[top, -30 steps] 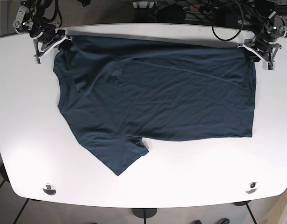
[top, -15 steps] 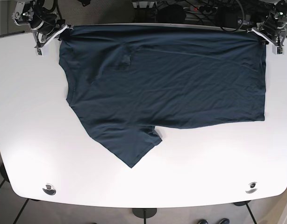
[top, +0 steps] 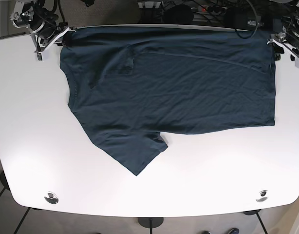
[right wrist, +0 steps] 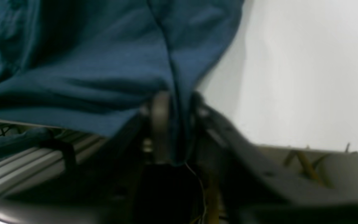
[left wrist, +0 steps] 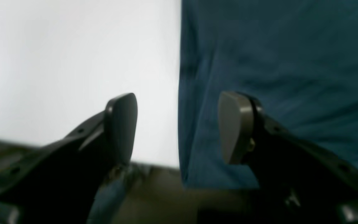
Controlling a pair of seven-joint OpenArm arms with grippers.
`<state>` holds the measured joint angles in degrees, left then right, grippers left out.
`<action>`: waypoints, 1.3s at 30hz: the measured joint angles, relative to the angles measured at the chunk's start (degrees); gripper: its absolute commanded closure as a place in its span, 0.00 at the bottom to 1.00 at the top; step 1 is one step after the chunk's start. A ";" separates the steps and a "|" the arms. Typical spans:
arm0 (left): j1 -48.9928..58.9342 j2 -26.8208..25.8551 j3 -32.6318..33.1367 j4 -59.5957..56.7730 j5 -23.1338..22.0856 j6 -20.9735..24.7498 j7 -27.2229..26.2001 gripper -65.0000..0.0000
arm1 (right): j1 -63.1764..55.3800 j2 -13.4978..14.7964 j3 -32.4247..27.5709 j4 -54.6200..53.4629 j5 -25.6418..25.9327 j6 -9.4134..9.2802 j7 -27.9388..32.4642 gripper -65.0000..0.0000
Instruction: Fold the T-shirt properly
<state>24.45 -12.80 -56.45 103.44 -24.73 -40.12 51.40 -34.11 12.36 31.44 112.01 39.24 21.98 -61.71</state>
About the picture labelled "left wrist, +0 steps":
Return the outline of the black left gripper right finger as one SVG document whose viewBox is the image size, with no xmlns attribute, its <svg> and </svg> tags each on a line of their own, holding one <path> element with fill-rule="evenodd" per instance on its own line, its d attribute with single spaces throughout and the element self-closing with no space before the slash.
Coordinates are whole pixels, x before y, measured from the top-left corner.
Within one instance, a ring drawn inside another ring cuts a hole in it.
<svg viewBox="0 0 358 224">
<path fill-rule="evenodd" d="M 218 101 L 223 159 L 247 165 L 277 224 L 358 224 L 358 169 L 298 139 L 251 96 L 223 91 Z"/>
</svg>

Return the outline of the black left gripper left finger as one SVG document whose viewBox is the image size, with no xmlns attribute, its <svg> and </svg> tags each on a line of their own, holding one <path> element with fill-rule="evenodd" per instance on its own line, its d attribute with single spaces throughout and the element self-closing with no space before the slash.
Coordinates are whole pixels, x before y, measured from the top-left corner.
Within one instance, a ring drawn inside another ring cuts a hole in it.
<svg viewBox="0 0 358 224">
<path fill-rule="evenodd" d="M 85 224 L 105 176 L 131 160 L 137 116 L 135 94 L 119 95 L 0 172 L 0 224 Z"/>
</svg>

